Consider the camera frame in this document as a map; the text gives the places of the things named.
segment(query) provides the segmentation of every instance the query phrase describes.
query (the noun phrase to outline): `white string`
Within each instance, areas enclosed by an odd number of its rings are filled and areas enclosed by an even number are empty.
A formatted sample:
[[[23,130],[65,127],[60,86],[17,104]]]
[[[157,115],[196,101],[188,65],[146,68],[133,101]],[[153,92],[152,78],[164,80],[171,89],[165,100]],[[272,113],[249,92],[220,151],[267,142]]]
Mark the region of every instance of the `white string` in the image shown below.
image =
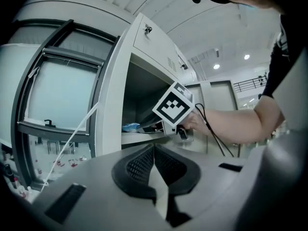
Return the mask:
[[[79,131],[80,127],[86,122],[86,120],[88,120],[88,118],[94,113],[94,111],[96,111],[97,109],[97,106],[98,106],[98,102],[92,107],[92,109],[90,109],[90,111],[87,113],[87,115],[82,119],[81,123],[78,125],[78,127],[76,128],[76,130],[73,132],[73,134],[71,135],[71,137],[68,139],[68,141],[66,142],[66,144],[64,145],[63,149],[60,151],[59,155],[57,156],[57,159],[54,161],[52,167],[51,167],[51,170],[49,172],[49,174],[47,175],[46,179],[44,179],[44,184],[43,184],[43,187],[42,187],[42,190],[41,192],[43,191],[44,187],[46,185],[48,185],[48,179],[55,167],[55,165],[57,164],[60,156],[62,155],[63,151],[66,149],[67,145],[70,143],[71,139],[74,137],[74,135]]]

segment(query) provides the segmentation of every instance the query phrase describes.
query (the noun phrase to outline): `red object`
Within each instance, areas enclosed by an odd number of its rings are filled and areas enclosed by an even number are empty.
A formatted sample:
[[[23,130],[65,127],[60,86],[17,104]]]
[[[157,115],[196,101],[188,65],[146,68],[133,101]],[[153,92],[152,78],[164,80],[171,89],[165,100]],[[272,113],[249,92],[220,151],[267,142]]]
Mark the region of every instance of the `red object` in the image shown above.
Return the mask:
[[[71,163],[71,161],[74,161],[74,160],[68,160],[69,165],[70,165],[71,167],[76,167],[76,166],[78,165],[78,164],[75,163],[75,162]]]

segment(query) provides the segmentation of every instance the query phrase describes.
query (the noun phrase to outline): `hand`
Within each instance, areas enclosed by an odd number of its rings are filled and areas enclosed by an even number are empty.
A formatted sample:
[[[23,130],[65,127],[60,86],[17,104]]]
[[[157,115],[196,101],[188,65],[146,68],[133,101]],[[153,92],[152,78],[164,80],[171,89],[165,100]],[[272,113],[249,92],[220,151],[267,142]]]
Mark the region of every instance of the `hand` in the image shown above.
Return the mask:
[[[200,113],[194,109],[182,120],[181,125],[185,129],[195,129],[203,134],[207,134],[207,127]]]

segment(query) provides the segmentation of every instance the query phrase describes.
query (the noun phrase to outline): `black slot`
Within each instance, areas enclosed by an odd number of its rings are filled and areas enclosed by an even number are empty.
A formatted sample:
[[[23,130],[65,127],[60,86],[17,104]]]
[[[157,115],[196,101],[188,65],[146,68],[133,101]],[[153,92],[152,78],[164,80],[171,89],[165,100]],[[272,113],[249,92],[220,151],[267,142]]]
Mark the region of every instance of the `black slot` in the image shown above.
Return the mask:
[[[52,204],[45,214],[54,221],[63,224],[85,190],[85,186],[74,183]]]
[[[235,172],[241,172],[241,170],[243,168],[243,166],[226,164],[226,163],[220,164],[219,167],[225,168],[225,169],[228,169],[228,170],[232,170],[232,171],[235,171]]]

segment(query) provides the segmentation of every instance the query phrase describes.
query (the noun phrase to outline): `cabinet shelf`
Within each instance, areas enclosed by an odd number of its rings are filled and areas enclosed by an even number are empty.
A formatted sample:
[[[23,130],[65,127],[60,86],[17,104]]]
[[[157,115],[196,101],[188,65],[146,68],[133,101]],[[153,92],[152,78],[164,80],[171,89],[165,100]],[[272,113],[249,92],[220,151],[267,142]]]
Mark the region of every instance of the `cabinet shelf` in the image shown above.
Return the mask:
[[[163,138],[164,133],[125,133],[121,134],[122,144],[132,144]]]

